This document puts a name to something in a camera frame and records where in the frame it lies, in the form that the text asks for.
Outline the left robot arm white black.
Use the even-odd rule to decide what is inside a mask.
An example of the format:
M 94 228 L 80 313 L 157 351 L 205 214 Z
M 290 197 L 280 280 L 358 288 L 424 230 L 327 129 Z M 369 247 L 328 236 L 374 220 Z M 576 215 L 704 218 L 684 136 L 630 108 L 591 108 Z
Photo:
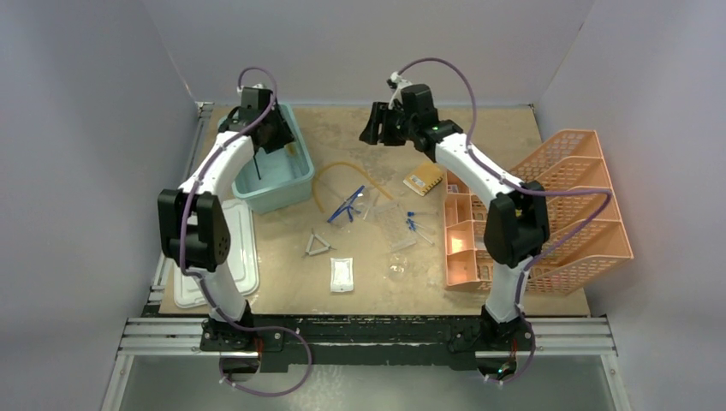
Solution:
M 210 322 L 225 323 L 222 339 L 235 350 L 250 347 L 257 332 L 284 330 L 253 325 L 249 303 L 238 292 L 229 268 L 231 234 L 218 195 L 265 146 L 252 130 L 274 106 L 271 100 L 240 131 L 219 134 L 199 168 L 179 188 L 164 189 L 158 196 L 162 252 L 176 262 L 183 276 L 198 284 L 210 308 Z

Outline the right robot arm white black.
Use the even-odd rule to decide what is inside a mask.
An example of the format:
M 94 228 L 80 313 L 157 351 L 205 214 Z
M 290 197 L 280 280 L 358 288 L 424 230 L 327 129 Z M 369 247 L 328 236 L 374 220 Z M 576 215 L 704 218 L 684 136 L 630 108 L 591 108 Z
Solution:
M 506 177 L 456 122 L 440 118 L 429 86 L 407 80 L 390 80 L 388 86 L 390 101 L 373 103 L 360 140 L 385 146 L 412 142 L 485 204 L 483 243 L 494 267 L 480 335 L 487 346 L 501 348 L 522 321 L 521 299 L 530 265 L 550 238 L 544 189 L 536 181 Z

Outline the clear petri dish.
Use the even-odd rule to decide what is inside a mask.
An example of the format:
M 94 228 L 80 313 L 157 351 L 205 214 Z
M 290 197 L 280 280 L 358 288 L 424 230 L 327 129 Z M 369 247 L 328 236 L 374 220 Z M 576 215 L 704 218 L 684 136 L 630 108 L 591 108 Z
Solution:
M 387 264 L 388 273 L 387 278 L 390 281 L 400 282 L 406 278 L 406 275 L 410 272 L 408 259 L 405 255 L 400 253 L 393 253 L 390 256 Z

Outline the black metal tripod ring stand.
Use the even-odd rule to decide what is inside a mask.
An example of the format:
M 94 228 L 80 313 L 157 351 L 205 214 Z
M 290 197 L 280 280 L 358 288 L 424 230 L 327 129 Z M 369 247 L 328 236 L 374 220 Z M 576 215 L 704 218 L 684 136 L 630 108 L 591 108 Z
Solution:
M 258 153 L 259 153 L 259 150 L 256 149 L 256 151 L 253 154 L 253 164 L 254 164 L 254 168 L 255 168 L 255 172 L 256 172 L 258 181 L 261 181 L 262 175 L 261 175 L 261 171 L 260 171 L 260 167 L 259 167 L 259 161 L 257 159 Z

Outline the bristle test tube brush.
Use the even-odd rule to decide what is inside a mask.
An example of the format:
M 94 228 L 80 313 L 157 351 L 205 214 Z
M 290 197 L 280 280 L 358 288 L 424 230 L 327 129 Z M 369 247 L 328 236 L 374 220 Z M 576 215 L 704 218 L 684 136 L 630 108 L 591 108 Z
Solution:
M 299 149 L 297 148 L 296 142 L 290 142 L 285 146 L 286 153 L 289 158 L 297 158 Z

